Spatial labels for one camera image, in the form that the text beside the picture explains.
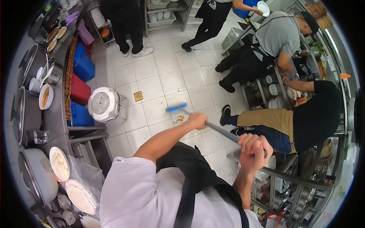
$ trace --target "white stool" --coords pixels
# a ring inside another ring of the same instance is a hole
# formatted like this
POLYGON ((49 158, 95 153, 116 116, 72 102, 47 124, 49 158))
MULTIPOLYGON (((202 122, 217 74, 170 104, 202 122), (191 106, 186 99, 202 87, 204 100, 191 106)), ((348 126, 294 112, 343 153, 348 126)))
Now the white stool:
POLYGON ((115 89, 100 87, 89 97, 88 110, 94 120, 104 122, 115 120, 119 116, 120 99, 127 97, 119 94, 115 89))

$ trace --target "purple towel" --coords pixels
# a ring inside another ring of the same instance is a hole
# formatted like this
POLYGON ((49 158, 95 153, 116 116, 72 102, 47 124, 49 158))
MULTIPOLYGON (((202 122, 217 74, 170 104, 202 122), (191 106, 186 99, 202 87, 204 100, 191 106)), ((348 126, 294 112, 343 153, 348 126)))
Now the purple towel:
POLYGON ((94 41, 94 37, 89 33, 87 28, 85 27, 85 22, 81 19, 80 24, 77 27, 78 35, 81 37, 84 44, 89 45, 94 41))
POLYGON ((71 22, 73 22, 78 15, 78 11, 75 11, 74 13, 72 13, 71 15, 66 17, 66 26, 68 26, 71 22))

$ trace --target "baseball cap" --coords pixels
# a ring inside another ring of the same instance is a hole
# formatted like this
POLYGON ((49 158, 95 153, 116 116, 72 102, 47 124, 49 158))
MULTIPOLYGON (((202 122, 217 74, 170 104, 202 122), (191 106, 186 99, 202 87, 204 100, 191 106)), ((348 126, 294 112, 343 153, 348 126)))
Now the baseball cap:
POLYGON ((317 20, 308 12, 300 12, 303 17, 304 17, 304 20, 307 22, 307 24, 309 25, 309 27, 311 28, 313 34, 317 33, 318 32, 318 23, 317 23, 317 20))

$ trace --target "white sneaker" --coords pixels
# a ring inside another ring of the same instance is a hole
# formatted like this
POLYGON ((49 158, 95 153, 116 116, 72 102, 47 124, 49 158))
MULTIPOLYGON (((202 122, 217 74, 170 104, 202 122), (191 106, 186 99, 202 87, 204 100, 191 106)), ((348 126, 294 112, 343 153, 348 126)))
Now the white sneaker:
POLYGON ((131 40, 126 40, 126 42, 129 45, 129 49, 128 49, 127 53, 125 53, 125 54, 122 52, 122 54, 123 54, 124 57, 127 57, 129 55, 129 51, 132 49, 131 40))
POLYGON ((133 57, 141 57, 141 56, 147 56, 149 54, 151 54, 153 52, 154 48, 153 47, 143 47, 142 50, 140 52, 138 52, 137 54, 133 54, 133 57))

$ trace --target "food debris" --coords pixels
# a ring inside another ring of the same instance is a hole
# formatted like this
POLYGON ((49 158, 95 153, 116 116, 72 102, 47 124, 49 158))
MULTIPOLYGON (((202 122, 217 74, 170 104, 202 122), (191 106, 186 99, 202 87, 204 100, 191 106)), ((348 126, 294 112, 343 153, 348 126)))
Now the food debris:
POLYGON ((184 116, 178 116, 177 120, 173 122, 173 124, 182 123, 184 121, 184 116))

